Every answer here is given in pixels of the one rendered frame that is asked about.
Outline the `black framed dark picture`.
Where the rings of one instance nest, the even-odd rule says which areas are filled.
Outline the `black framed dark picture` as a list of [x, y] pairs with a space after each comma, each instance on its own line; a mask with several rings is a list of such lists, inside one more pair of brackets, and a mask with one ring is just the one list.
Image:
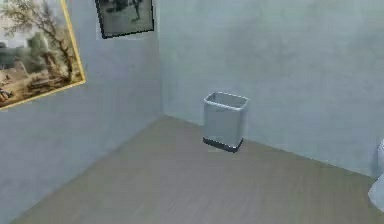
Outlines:
[[154, 0], [94, 0], [103, 39], [154, 30]]

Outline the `gold framed landscape painting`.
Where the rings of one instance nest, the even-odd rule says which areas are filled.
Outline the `gold framed landscape painting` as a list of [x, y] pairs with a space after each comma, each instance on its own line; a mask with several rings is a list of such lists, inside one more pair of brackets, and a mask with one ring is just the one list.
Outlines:
[[65, 0], [0, 0], [0, 110], [85, 82]]

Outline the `grey trash can black base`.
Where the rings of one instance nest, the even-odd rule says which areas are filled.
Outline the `grey trash can black base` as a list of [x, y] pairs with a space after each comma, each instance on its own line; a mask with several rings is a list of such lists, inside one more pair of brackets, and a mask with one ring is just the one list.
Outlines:
[[228, 152], [237, 152], [249, 99], [225, 92], [213, 92], [204, 99], [203, 142]]

